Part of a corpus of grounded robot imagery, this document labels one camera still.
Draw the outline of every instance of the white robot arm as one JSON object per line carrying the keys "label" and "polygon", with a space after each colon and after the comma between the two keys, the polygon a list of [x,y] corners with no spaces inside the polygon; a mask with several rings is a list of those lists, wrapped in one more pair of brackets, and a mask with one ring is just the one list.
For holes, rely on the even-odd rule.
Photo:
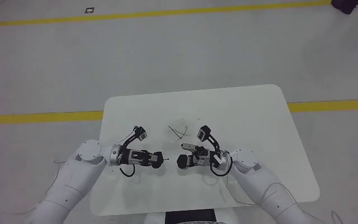
{"label": "white robot arm", "polygon": [[259,162],[252,151],[235,150],[232,154],[233,166],[230,173],[249,198],[277,224],[313,223],[287,190],[280,179],[262,162]]}
{"label": "white robot arm", "polygon": [[151,166],[155,169],[163,164],[161,152],[150,153],[146,150],[131,150],[127,146],[135,139],[142,141],[147,137],[142,127],[135,127],[135,132],[123,145],[110,147],[100,145],[97,140],[87,140],[75,151],[60,169],[59,174],[48,190],[45,198],[36,207],[28,223],[60,224],[70,211],[90,192],[106,164]]}

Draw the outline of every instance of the concrete floor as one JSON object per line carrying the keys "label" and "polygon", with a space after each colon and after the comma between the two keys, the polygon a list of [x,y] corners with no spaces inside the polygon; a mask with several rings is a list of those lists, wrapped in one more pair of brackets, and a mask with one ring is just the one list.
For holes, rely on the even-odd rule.
{"label": "concrete floor", "polygon": [[[263,4],[240,1],[0,1],[0,20]],[[358,13],[332,7],[0,26],[0,114],[102,110],[111,96],[273,83],[287,102],[358,99]],[[332,223],[358,220],[357,111],[297,113],[294,122],[321,190],[302,207]],[[0,125],[0,212],[32,208],[57,166],[101,122]],[[273,223],[237,208],[243,223]],[[66,223],[137,223],[145,215],[95,217],[89,196]],[[0,213],[0,223],[24,216]]]}

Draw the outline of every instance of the cable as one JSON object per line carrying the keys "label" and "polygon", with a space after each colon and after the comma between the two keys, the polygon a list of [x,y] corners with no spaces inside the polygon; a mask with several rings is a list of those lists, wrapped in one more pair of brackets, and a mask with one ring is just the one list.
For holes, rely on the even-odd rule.
{"label": "cable", "polygon": [[246,202],[240,202],[239,200],[236,200],[236,198],[235,198],[234,195],[231,193],[231,190],[230,190],[230,188],[229,188],[229,175],[226,176],[226,185],[225,185],[225,186],[226,186],[226,189],[228,189],[228,191],[229,191],[231,197],[233,197],[233,199],[234,199],[237,203],[246,204],[246,205],[248,205],[248,206],[256,206],[256,205],[257,205],[257,204],[250,204],[250,203],[246,203]]}
{"label": "cable", "polygon": [[[47,192],[50,190],[50,188],[54,185],[54,183],[58,177],[58,174],[60,173],[61,164],[65,163],[65,162],[66,161],[59,162],[58,160],[54,160],[54,164],[58,164],[58,169],[57,169],[57,173],[56,173],[54,181],[51,183],[51,185],[45,191],[45,196],[47,195]],[[37,208],[37,206],[40,204],[40,202],[42,202],[42,200],[45,198],[45,196],[32,209],[30,209],[26,212],[0,212],[0,213],[1,214],[12,214],[15,216],[22,215],[22,214],[28,214],[28,213],[32,212],[35,208]]]}
{"label": "cable", "polygon": [[225,172],[225,174],[218,174],[213,170],[213,163],[210,163],[210,170],[211,172],[215,175],[215,176],[226,176],[229,174],[231,167],[233,166],[233,158],[230,156],[231,162],[230,162],[230,166],[229,169]]}
{"label": "cable", "polygon": [[118,144],[121,143],[121,142],[123,142],[126,138],[128,138],[128,137],[133,133],[133,131],[134,131],[134,129],[132,130],[131,133],[129,133],[129,134],[127,135],[127,137],[125,137],[125,138],[123,138],[122,140],[120,140],[120,141],[118,142]]}
{"label": "cable", "polygon": [[134,175],[134,173],[135,173],[135,166],[134,166],[134,164],[132,164],[133,165],[133,172],[132,172],[132,174],[130,174],[130,175],[128,175],[128,174],[126,174],[123,170],[122,170],[122,168],[119,166],[118,167],[118,169],[122,172],[122,174],[123,175],[125,175],[127,178],[131,178],[133,175]]}
{"label": "cable", "polygon": [[[318,221],[321,222],[321,223],[326,224],[323,220],[320,220],[320,219],[317,218],[316,216],[314,216],[314,215],[312,215],[312,214],[310,214],[310,213],[304,211],[304,210],[301,208],[301,206],[299,205],[299,203],[297,202],[297,200],[295,199],[295,197],[292,195],[291,191],[290,191],[285,185],[283,185],[282,183],[275,182],[275,183],[270,184],[270,185],[266,188],[264,194],[262,195],[262,197],[261,197],[261,199],[260,199],[261,202],[263,202],[263,200],[265,200],[264,197],[265,197],[265,194],[267,193],[267,191],[269,190],[269,188],[270,188],[271,186],[275,185],[275,184],[279,184],[279,185],[283,186],[283,187],[286,189],[286,191],[290,194],[290,196],[291,196],[291,197],[293,198],[293,200],[295,201],[295,204],[297,204],[298,208],[299,208],[303,213],[305,213],[305,214],[311,216],[312,218],[314,218],[315,220],[318,220]],[[230,195],[233,197],[233,199],[234,199],[236,202],[241,203],[241,204],[247,204],[247,205],[249,205],[249,206],[257,206],[256,204],[250,204],[250,203],[240,202],[240,201],[236,200],[236,198],[233,196],[233,194],[231,193],[230,189],[228,188],[228,185],[229,185],[229,181],[228,181],[228,177],[227,177],[226,188],[229,190]],[[332,217],[332,221],[333,221],[334,224],[337,224],[336,221],[335,221],[334,215],[338,218],[338,220],[340,221],[341,224],[344,224],[343,221],[342,221],[342,219],[341,219],[341,217],[340,217],[335,211],[332,211],[332,212],[331,212],[331,217]]]}

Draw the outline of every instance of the white tabletop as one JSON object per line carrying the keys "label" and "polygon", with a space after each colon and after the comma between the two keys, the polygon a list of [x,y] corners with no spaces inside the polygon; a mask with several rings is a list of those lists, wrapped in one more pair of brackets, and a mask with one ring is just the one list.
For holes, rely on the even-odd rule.
{"label": "white tabletop", "polygon": [[[225,187],[226,178],[214,176],[208,167],[180,170],[176,160],[182,142],[203,145],[196,138],[208,125],[220,146],[228,151],[253,150],[276,173],[298,202],[314,201],[319,187],[279,87],[275,85],[220,88],[162,94],[112,97],[103,113],[100,142],[114,144],[133,126],[142,126],[148,138],[129,148],[162,151],[161,168],[136,166],[132,178],[117,167],[107,166],[92,189],[90,207],[98,216],[180,211],[243,206]],[[188,127],[177,141],[168,126]],[[132,167],[125,167],[130,173]],[[229,176],[229,187],[237,199],[250,202]]]}

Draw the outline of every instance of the yellow floor line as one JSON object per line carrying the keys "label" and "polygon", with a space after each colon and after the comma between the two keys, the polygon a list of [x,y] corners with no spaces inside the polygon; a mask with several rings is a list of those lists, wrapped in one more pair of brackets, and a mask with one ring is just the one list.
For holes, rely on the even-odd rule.
{"label": "yellow floor line", "polygon": [[[358,110],[358,100],[290,102],[291,113]],[[0,115],[0,124],[46,123],[46,122],[82,122],[102,120],[103,111],[83,111],[43,114]]]}
{"label": "yellow floor line", "polygon": [[248,10],[270,10],[279,8],[298,8],[298,7],[312,7],[312,6],[326,6],[331,3],[331,0],[318,0],[309,2],[287,2],[275,4],[258,4],[250,6],[226,6],[214,8],[192,8],[187,10],[167,10],[154,12],[135,12],[125,14],[109,14],[109,15],[93,15],[93,16],[74,16],[65,18],[39,18],[35,20],[18,20],[18,21],[0,21],[0,26],[19,26],[31,24],[55,24],[62,22],[85,22],[97,20],[118,20],[124,18],[140,18],[153,16],[174,16],[200,13],[215,13],[215,12],[237,12]]}

